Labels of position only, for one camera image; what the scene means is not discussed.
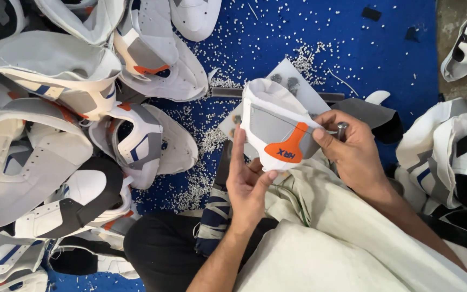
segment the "forearm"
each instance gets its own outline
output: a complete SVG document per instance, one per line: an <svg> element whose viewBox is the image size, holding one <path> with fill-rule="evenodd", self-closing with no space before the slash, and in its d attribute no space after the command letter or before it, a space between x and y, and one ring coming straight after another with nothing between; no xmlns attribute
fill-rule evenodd
<svg viewBox="0 0 467 292"><path fill-rule="evenodd" d="M406 234L428 245L465 270L464 264L453 250L417 216L410 204L398 195L390 183L383 183L360 196Z"/></svg>
<svg viewBox="0 0 467 292"><path fill-rule="evenodd" d="M230 292L253 230L232 223L217 248L199 269L187 292Z"/></svg>

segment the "concrete floor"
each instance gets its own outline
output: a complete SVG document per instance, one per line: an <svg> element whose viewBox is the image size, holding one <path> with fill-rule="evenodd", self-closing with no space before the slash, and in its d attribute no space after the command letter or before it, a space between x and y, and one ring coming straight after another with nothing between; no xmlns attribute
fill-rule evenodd
<svg viewBox="0 0 467 292"><path fill-rule="evenodd" d="M437 3L437 51L440 67L453 48L459 29L467 18L467 0L438 0ZM439 92L446 100L467 97L467 76L454 82L446 82L439 72Z"/></svg>

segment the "person's leg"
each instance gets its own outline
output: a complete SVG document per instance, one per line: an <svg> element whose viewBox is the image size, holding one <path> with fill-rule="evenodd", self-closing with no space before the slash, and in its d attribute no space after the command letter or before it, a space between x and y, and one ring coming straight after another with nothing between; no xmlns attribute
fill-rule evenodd
<svg viewBox="0 0 467 292"><path fill-rule="evenodd" d="M150 213L129 229L124 239L127 259L148 292L185 291L206 261L194 251L193 229L201 218L170 212ZM262 236L276 227L275 219L263 218L250 238L241 265L255 251Z"/></svg>

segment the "white cloth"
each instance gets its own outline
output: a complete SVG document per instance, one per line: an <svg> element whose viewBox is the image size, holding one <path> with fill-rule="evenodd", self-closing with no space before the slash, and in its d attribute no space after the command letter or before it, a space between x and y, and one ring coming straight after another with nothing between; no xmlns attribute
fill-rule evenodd
<svg viewBox="0 0 467 292"><path fill-rule="evenodd" d="M289 172L266 209L296 224L264 236L234 291L467 291L465 271L351 192L320 151Z"/></svg>

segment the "blue floor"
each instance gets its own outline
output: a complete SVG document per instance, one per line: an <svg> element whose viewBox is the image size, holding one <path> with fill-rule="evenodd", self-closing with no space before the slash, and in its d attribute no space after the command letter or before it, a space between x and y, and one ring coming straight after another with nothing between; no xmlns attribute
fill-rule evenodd
<svg viewBox="0 0 467 292"><path fill-rule="evenodd" d="M248 3L255 10L258 20ZM308 44L315 44L315 47L317 42L332 44L333 53L327 48L327 51L315 56L314 65L324 63L318 76L324 76L324 69L333 69L335 65L339 65L339 73L336 75L350 84L360 98L375 90L389 91L391 96L382 105L399 112L405 130L438 101L433 0L374 0L371 3L351 0L223 0L222 5L216 25L216 28L222 27L221 32L214 32L213 36L198 44L188 44L191 48L197 48L198 52L202 50L198 58L207 72L215 67L227 69L232 66L235 72L229 74L230 78L242 84L245 78L250 80L265 77L285 54L295 56L293 49L302 45L295 39L302 39ZM378 22L361 17L366 5L382 12ZM412 26L418 29L415 37L419 42L405 40L406 31ZM285 39L284 36L290 36L290 39ZM222 55L216 57L214 51L221 52ZM350 89L344 84L338 85L337 81L328 76L325 84L315 86L315 89L344 92L348 96ZM209 98L204 101L175 103L152 99L151 104L181 122L199 144L204 138L203 130L217 127L222 120L220 116L224 117L239 102L227 102L228 100ZM396 162L396 145L379 144L378 147L384 166ZM175 210L182 206L203 207L206 196L182 203L178 200L178 194L188 191L187 178L192 173L194 176L199 174L207 177L208 180L205 181L210 181L215 176L215 161L219 159L220 149L218 147L202 158L206 170L192 169L189 174L159 177L149 190L135 192L133 196L140 202L139 212L144 214L159 209ZM56 286L58 292L145 290L140 280L129 281L105 273L80 276L78 280L76 276L57 274Z"/></svg>

